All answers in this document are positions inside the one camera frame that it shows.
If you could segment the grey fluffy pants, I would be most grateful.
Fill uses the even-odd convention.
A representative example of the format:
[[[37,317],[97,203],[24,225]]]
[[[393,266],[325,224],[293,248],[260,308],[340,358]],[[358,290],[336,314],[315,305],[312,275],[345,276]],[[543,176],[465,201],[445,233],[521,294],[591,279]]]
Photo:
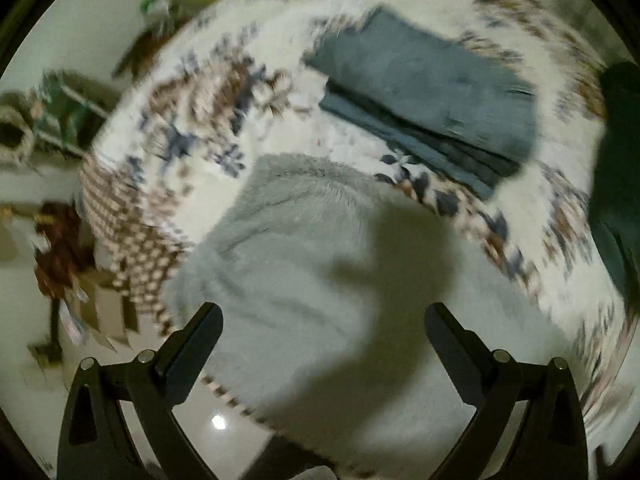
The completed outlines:
[[[386,479],[427,478],[472,415],[425,335],[430,304],[520,361],[574,359],[562,330],[447,220],[304,155],[256,162],[162,298],[180,324],[218,304],[206,374],[256,417]]]

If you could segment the open cardboard box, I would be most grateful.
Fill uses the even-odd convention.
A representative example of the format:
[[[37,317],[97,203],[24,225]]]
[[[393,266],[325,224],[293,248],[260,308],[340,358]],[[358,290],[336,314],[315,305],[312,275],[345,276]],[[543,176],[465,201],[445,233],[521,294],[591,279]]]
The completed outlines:
[[[111,272],[90,269],[73,276],[70,307],[106,348],[112,348],[114,342],[129,347],[129,335],[139,331],[136,309],[115,288]]]

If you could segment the red brown cloth pile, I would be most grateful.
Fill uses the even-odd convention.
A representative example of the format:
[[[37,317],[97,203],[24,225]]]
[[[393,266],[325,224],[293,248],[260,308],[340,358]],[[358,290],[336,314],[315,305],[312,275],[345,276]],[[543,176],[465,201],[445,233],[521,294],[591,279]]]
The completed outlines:
[[[94,267],[93,242],[82,230],[74,204],[45,202],[37,214],[36,233],[49,243],[35,249],[35,276],[43,296],[64,299],[73,278]]]

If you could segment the dark green blanket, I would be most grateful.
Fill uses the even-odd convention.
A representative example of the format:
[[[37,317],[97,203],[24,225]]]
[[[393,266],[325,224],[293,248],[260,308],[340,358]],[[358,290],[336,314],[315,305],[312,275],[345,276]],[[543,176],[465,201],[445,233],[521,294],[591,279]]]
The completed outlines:
[[[594,167],[588,222],[600,257],[627,304],[639,305],[639,66],[600,76],[605,133]]]

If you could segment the folded blue-grey clothes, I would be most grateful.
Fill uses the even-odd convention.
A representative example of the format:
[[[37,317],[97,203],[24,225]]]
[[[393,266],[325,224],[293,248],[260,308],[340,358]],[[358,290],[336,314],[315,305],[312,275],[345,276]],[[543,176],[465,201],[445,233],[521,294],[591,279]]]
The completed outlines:
[[[322,110],[375,134],[482,200],[537,139],[536,91],[513,70],[379,6],[325,32],[306,64],[326,76]]]

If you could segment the green metal shelf rack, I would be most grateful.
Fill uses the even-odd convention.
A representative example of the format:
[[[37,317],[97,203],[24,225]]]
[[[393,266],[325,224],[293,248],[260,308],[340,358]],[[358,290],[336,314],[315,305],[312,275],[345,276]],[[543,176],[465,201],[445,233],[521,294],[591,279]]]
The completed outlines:
[[[36,147],[83,158],[110,112],[74,74],[47,70],[28,95]]]

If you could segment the floral bed blanket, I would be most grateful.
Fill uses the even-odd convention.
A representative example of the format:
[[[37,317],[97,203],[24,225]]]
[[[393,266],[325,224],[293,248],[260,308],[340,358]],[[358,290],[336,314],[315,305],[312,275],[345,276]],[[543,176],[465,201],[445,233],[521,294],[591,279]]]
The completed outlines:
[[[489,200],[323,113],[304,63],[317,39],[376,6],[514,70],[538,96],[533,156]],[[233,203],[258,157],[324,156],[396,186],[469,237],[558,324],[584,362],[586,422],[628,405],[616,379],[634,319],[587,222],[603,61],[536,0],[220,0],[122,97],[81,170],[86,216],[116,286],[160,334],[163,282]]]

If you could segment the green white items pile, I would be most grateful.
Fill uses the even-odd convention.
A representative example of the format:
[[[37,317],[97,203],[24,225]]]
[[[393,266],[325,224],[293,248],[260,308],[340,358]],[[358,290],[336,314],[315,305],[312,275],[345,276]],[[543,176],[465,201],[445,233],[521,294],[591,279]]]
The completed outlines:
[[[139,9],[149,29],[175,26],[190,20],[183,0],[142,0]]]

